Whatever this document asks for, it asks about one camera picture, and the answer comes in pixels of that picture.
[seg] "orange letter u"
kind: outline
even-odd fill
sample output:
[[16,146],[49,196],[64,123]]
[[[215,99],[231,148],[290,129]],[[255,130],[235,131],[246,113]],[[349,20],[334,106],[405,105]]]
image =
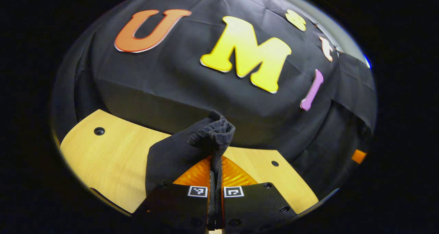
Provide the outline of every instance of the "orange letter u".
[[151,16],[157,14],[158,10],[145,10],[133,15],[133,18],[122,28],[116,37],[114,46],[119,51],[143,52],[154,48],[165,39],[181,17],[191,15],[191,11],[184,9],[170,9],[163,12],[165,18],[157,25],[154,31],[147,37],[136,38],[138,28]]

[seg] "black background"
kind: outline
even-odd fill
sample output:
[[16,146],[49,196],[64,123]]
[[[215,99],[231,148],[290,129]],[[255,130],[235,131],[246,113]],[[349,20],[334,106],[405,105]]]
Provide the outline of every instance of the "black background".
[[[79,35],[124,0],[2,0],[2,233],[130,233],[130,218],[83,189],[51,140],[48,101]],[[369,56],[378,88],[372,152],[327,203],[289,233],[436,233],[435,0],[311,0]]]

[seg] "yellow letter m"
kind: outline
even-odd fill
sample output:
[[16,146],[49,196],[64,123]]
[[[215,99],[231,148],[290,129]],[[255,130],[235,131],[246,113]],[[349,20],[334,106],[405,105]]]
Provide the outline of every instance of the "yellow letter m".
[[236,74],[243,78],[261,63],[259,70],[250,76],[251,82],[268,92],[279,89],[277,80],[290,47],[279,38],[272,37],[258,45],[253,26],[241,19],[223,17],[226,28],[210,54],[203,55],[201,64],[221,72],[232,70],[229,59],[235,50]]

